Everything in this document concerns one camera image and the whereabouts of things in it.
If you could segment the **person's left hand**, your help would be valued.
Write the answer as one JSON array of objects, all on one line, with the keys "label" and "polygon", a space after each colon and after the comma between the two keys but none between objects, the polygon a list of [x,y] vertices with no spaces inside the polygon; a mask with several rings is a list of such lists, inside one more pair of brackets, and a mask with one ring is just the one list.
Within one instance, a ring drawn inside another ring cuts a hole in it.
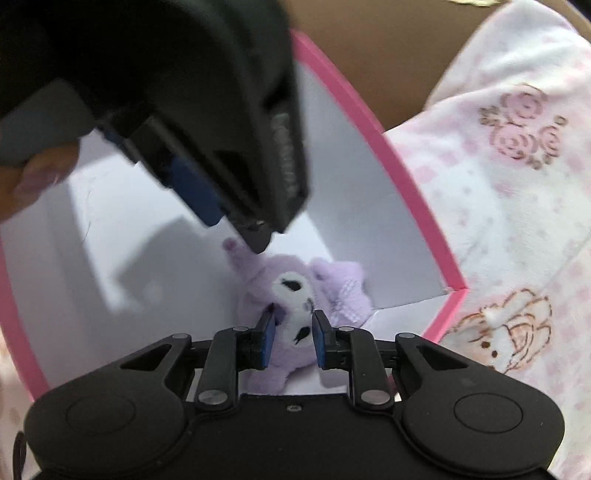
[{"label": "person's left hand", "polygon": [[79,152],[79,142],[69,142],[33,156],[24,167],[2,166],[0,221],[14,217],[64,181],[75,169]]}]

